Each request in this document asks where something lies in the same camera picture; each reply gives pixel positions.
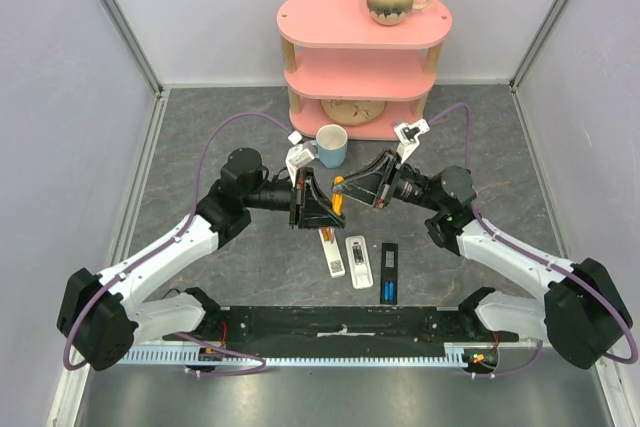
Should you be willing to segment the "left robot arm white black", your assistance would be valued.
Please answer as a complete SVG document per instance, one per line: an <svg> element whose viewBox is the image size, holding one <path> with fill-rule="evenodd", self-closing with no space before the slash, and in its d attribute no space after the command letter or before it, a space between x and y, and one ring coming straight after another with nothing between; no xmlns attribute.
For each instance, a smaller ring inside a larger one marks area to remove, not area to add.
<svg viewBox="0 0 640 427"><path fill-rule="evenodd" d="M289 149L287 177L270 177L260 154L233 151L208 193L197 199L176 227L121 263L97 274L82 268L68 280L57 327L65 336L63 360L75 369L77 351L97 371L121 360L132 346L165 335L189 332L208 340L219 329L219 305L199 288L172 298L148 298L163 283L202 257L221 249L251 222L254 209L282 211L293 228L341 228L343 215L319 188L310 162L316 147Z"/></svg>

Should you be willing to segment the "orange handled screwdriver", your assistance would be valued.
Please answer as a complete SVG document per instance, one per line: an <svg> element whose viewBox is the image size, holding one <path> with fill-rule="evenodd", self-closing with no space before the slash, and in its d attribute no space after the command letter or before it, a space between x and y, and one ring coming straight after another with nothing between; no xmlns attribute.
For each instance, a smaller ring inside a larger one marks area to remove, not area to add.
<svg viewBox="0 0 640 427"><path fill-rule="evenodd" d="M342 176L336 176L333 184L337 185L342 183L343 181L344 181L344 178ZM343 195L340 193L333 193L332 194L332 210L338 216L342 215L342 205L343 205Z"/></svg>

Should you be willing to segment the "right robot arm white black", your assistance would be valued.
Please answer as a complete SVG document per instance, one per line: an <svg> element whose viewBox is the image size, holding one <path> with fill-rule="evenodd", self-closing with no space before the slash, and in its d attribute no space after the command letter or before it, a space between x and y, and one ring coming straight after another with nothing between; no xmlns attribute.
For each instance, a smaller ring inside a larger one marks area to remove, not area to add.
<svg viewBox="0 0 640 427"><path fill-rule="evenodd" d="M438 247L528 292L516 297L493 288L480 291L457 318L465 338L477 341L505 331L547 341L580 369L602 357L638 361L632 318L606 267L592 258L573 262L547 254L499 230L475 209L469 169L450 166L426 176L385 150L369 166L335 181L332 191L375 209L398 199L433 211L425 226Z"/></svg>

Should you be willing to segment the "wide white remote control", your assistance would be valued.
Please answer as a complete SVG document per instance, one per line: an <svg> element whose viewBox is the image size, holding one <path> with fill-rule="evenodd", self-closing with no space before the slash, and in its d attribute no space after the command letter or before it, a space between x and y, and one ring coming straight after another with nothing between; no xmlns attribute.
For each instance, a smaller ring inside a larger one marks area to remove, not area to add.
<svg viewBox="0 0 640 427"><path fill-rule="evenodd" d="M354 289L371 288L374 284L365 238L361 235L345 239L349 271Z"/></svg>

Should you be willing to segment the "slim white remote control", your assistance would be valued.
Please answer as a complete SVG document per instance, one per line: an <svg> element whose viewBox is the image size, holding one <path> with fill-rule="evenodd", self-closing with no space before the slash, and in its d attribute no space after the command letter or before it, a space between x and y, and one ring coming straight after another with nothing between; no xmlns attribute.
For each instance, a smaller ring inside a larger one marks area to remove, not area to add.
<svg viewBox="0 0 640 427"><path fill-rule="evenodd" d="M345 275L346 269L342 261L341 253L338 246L338 241L336 240L335 230L334 230L333 239L331 241L329 240L325 241L323 239L323 233L322 233L322 229L325 229L325 228L320 228L318 232L319 232L321 245L322 245L325 260L329 269L330 276L332 278L342 277Z"/></svg>

